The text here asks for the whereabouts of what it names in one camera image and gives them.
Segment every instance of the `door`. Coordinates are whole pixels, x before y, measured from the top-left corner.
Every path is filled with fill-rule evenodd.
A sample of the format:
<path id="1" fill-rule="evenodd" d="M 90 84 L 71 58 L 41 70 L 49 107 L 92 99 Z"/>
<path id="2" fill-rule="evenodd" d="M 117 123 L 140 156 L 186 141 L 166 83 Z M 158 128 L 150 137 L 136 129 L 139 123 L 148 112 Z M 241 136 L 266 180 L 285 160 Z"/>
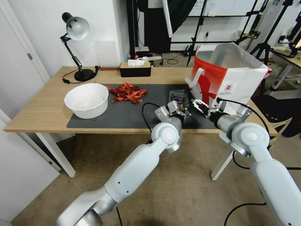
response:
<path id="1" fill-rule="evenodd" d="M 45 85 L 0 8 L 0 108 L 16 114 Z"/>
<path id="2" fill-rule="evenodd" d="M 12 221 L 58 175 L 18 134 L 6 133 L 0 109 L 0 219 Z"/>

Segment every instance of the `white bowl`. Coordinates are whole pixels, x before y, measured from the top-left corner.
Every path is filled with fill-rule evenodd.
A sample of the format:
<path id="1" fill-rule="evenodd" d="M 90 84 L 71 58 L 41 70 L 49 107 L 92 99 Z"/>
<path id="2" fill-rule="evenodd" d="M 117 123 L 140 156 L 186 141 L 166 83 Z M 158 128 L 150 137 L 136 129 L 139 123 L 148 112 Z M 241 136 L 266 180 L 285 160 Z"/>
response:
<path id="1" fill-rule="evenodd" d="M 65 96 L 65 105 L 83 119 L 95 118 L 108 108 L 107 88 L 98 83 L 80 85 Z"/>

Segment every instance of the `door hinge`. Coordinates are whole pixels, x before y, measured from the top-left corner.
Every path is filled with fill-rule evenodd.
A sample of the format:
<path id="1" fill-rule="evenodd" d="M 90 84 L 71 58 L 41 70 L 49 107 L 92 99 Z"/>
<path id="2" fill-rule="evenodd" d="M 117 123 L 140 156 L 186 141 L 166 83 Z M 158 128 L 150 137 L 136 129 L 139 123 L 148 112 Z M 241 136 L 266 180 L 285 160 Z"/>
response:
<path id="1" fill-rule="evenodd" d="M 29 58 L 30 60 L 33 60 L 33 57 L 32 57 L 32 55 L 31 55 L 30 53 L 28 53 L 27 56 L 28 56 L 28 58 Z"/>

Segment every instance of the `beige carpet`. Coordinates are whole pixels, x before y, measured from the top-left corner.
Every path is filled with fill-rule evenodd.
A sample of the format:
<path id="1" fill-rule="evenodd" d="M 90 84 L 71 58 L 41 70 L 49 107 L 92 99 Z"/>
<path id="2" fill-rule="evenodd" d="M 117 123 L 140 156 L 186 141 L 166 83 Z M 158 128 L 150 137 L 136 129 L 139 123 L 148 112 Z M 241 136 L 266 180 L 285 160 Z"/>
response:
<path id="1" fill-rule="evenodd" d="M 83 135 L 60 142 L 76 170 L 64 172 L 13 221 L 13 226 L 52 226 L 60 213 L 83 191 L 104 185 L 114 170 L 149 136 Z M 280 138 L 271 149 L 286 166 L 300 166 L 298 136 Z M 163 153 L 158 167 L 119 210 L 123 224 L 174 226 L 223 225 L 228 212 L 244 202 L 264 202 L 248 170 L 230 163 L 217 181 L 210 173 L 227 147 L 215 136 L 184 136 L 180 149 Z M 237 155 L 237 161 L 247 159 Z M 301 186 L 301 172 L 292 173 Z M 118 226 L 116 211 L 102 217 L 104 225 Z M 243 207 L 230 217 L 228 226 L 277 225 L 268 207 Z"/>

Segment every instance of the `black tissue box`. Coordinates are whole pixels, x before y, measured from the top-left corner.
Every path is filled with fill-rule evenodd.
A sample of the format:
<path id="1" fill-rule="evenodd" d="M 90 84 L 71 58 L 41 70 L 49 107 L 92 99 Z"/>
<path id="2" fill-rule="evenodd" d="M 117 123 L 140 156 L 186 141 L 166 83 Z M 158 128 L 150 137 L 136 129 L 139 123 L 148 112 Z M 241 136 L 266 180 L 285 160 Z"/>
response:
<path id="1" fill-rule="evenodd" d="M 120 75 L 121 77 L 148 77 L 151 74 L 151 64 L 144 62 L 141 66 L 128 66 L 127 62 L 120 64 Z"/>

